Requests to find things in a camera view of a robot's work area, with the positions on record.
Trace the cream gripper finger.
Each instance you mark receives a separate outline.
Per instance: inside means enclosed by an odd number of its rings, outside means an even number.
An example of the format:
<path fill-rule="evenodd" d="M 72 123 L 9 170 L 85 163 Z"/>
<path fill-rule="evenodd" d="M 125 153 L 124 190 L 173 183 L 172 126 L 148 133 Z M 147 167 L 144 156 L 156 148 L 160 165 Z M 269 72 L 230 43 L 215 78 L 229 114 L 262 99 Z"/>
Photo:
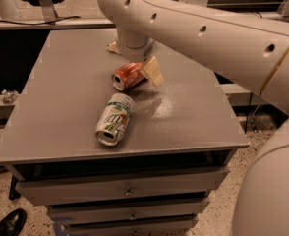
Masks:
<path fill-rule="evenodd" d="M 116 41 L 113 41 L 112 43 L 110 43 L 110 44 L 107 46 L 107 50 L 110 51 L 110 52 L 112 52 L 112 53 L 121 55 L 121 50 L 119 49 L 119 46 L 118 46 L 118 44 L 117 44 Z"/>
<path fill-rule="evenodd" d="M 160 87 L 164 82 L 159 62 L 155 56 L 151 56 L 142 64 L 140 72 L 156 88 Z"/>

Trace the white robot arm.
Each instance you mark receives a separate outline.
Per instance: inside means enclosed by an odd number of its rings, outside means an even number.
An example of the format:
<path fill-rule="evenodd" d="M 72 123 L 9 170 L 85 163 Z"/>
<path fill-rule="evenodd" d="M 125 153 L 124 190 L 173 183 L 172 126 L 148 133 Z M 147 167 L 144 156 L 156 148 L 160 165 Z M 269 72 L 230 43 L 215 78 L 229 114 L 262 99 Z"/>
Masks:
<path fill-rule="evenodd" d="M 129 60 L 150 38 L 287 114 L 244 177 L 231 236 L 289 236 L 289 23 L 172 0 L 97 0 Z"/>

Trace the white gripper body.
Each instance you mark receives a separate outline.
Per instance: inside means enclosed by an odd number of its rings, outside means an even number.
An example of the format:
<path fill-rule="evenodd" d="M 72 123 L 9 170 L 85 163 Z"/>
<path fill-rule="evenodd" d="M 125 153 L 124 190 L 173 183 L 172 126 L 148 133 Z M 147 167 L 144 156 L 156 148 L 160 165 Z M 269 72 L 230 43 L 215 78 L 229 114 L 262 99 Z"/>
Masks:
<path fill-rule="evenodd" d="M 150 39 L 148 43 L 139 48 L 127 47 L 120 41 L 117 42 L 121 55 L 131 62 L 145 62 L 152 56 L 154 41 Z"/>

